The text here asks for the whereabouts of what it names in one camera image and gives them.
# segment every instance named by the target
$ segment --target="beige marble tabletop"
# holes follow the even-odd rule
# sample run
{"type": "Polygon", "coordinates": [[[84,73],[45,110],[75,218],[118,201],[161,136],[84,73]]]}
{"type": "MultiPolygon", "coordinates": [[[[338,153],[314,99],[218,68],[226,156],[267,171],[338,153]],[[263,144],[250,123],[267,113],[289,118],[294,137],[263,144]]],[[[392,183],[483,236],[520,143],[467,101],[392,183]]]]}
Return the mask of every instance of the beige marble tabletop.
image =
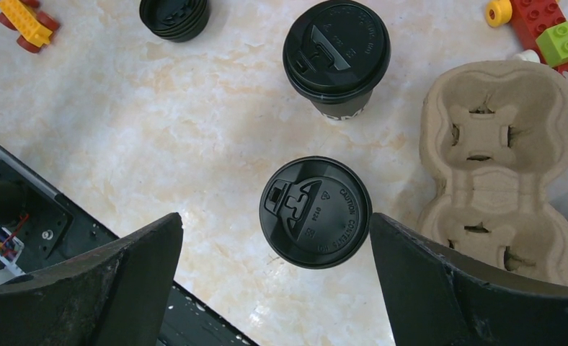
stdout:
{"type": "MultiPolygon", "coordinates": [[[[63,26],[40,55],[0,25],[0,144],[119,236],[176,211],[176,281],[261,345],[393,345],[370,239],[346,263],[305,270],[271,250],[259,197],[279,167],[337,159],[374,211],[408,226],[434,195],[420,166],[422,99],[450,68],[520,50],[485,0],[362,0],[392,59],[365,112],[322,117],[282,66],[284,37],[318,0],[211,0],[188,43],[152,35],[139,0],[44,0],[63,26]]],[[[568,16],[568,0],[562,1],[568,16]]],[[[550,186],[568,191],[568,171],[550,186]]]]}

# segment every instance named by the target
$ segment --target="bolt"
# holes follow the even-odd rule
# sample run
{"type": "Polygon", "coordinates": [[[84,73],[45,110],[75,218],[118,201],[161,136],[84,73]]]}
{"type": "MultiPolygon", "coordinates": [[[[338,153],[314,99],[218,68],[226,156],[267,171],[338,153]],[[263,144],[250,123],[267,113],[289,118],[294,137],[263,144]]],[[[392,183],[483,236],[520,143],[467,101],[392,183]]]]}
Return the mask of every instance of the bolt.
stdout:
{"type": "Polygon", "coordinates": [[[51,240],[53,238],[53,231],[50,229],[42,232],[42,239],[51,240]]]}

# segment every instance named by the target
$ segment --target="yellow toy wheel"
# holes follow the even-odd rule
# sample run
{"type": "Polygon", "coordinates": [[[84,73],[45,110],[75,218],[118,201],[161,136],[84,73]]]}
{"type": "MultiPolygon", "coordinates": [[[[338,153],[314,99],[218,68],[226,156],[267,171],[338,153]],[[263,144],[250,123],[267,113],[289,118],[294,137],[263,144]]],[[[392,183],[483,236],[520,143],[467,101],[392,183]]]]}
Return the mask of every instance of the yellow toy wheel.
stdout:
{"type": "Polygon", "coordinates": [[[486,6],[486,21],[491,27],[499,27],[511,20],[513,8],[510,0],[492,0],[486,6]]]}

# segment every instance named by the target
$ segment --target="stack of black lids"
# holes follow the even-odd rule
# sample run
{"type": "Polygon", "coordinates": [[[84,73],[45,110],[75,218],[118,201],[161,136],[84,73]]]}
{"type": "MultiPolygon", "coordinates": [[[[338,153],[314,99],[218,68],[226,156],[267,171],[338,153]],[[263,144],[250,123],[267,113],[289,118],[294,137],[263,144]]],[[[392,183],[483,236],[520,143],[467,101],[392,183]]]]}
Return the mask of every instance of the stack of black lids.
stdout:
{"type": "Polygon", "coordinates": [[[271,177],[259,218],[267,242],[283,259],[321,269],[358,251],[371,212],[369,194],[350,168],[310,156],[286,164],[271,177]]]}
{"type": "Polygon", "coordinates": [[[210,4],[208,0],[142,0],[140,18],[160,38],[184,42],[205,28],[210,4]]]}

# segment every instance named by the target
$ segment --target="black plastic lid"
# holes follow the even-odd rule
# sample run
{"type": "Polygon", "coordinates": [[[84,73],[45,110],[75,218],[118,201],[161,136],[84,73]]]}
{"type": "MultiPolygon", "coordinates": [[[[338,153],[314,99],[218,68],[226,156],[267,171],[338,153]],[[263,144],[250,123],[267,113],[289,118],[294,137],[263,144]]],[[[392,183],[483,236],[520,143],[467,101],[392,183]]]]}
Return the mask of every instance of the black plastic lid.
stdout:
{"type": "Polygon", "coordinates": [[[310,269],[350,258],[368,233],[371,200],[345,165],[311,156],[286,164],[267,183],[259,218],[271,247],[285,260],[310,269]]]}
{"type": "Polygon", "coordinates": [[[208,0],[142,0],[140,18],[155,35],[173,37],[197,36],[210,16],[208,0]]]}
{"type": "Polygon", "coordinates": [[[284,69],[303,96],[345,102],[372,90],[390,61],[390,38],[380,17],[350,0],[329,0],[302,14],[286,37],[284,69]]]}

